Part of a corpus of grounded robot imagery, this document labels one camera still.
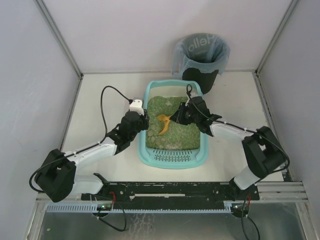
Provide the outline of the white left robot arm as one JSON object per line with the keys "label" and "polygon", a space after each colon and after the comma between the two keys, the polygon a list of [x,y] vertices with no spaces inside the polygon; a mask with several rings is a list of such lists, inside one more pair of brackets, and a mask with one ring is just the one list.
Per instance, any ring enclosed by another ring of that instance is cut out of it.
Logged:
{"label": "white left robot arm", "polygon": [[96,194],[104,185],[101,179],[80,183],[80,171],[107,157],[127,149],[138,133],[149,127],[146,109],[142,113],[127,111],[121,122],[108,132],[102,141],[70,153],[51,150],[43,164],[29,179],[29,186],[38,193],[45,193],[54,203],[64,200],[75,187],[81,194]]}

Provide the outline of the orange litter scoop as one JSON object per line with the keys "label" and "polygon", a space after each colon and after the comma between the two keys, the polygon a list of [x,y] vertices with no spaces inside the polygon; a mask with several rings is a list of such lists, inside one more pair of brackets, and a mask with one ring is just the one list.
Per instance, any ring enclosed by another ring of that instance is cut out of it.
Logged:
{"label": "orange litter scoop", "polygon": [[165,114],[161,114],[157,117],[157,119],[160,121],[160,125],[161,125],[161,130],[157,135],[161,136],[168,131],[169,124],[171,122],[171,115],[167,116]]}

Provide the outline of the teal cat litter box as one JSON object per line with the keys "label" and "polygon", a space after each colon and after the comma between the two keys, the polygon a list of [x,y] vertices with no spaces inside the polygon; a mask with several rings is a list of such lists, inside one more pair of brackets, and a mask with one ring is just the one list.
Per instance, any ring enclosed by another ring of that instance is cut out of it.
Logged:
{"label": "teal cat litter box", "polygon": [[[151,81],[144,93],[143,107],[156,96],[187,97],[187,81],[167,79]],[[164,150],[146,147],[146,132],[138,135],[137,152],[140,160],[151,167],[162,169],[188,169],[202,165],[209,154],[208,136],[200,132],[200,147],[191,150]]]}

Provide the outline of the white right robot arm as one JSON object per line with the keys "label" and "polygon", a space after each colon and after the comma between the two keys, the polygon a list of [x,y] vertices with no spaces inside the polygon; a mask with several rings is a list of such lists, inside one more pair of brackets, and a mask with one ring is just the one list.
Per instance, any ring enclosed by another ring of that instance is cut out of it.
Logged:
{"label": "white right robot arm", "polygon": [[203,134],[223,138],[243,147],[247,166],[229,181],[229,195],[234,200],[247,194],[251,186],[267,176],[290,166],[289,156],[269,127],[249,130],[224,121],[222,116],[210,113],[201,96],[181,102],[178,110],[169,118],[180,125],[196,124]]}

